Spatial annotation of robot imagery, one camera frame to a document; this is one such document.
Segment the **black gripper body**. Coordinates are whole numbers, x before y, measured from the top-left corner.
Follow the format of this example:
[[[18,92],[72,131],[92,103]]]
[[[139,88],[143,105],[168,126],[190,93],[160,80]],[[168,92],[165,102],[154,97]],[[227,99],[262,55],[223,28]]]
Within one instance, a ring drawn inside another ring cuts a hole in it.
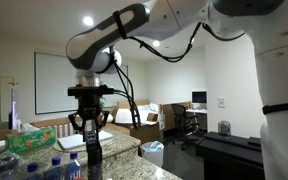
[[[69,87],[68,95],[74,96],[78,100],[77,112],[68,116],[73,128],[85,132],[85,125],[88,120],[95,121],[96,129],[105,126],[109,112],[102,110],[100,99],[103,95],[113,93],[114,89],[105,85],[99,87]]]

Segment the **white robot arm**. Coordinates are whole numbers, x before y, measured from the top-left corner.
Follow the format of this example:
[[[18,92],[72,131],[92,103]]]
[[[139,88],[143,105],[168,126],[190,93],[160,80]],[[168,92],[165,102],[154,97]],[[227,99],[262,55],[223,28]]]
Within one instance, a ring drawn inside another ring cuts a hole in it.
[[[235,39],[249,38],[266,119],[260,130],[264,175],[288,180],[288,0],[148,0],[73,36],[66,55],[81,71],[106,71],[117,42],[165,40],[193,24],[222,44],[207,46],[206,54],[232,52]]]

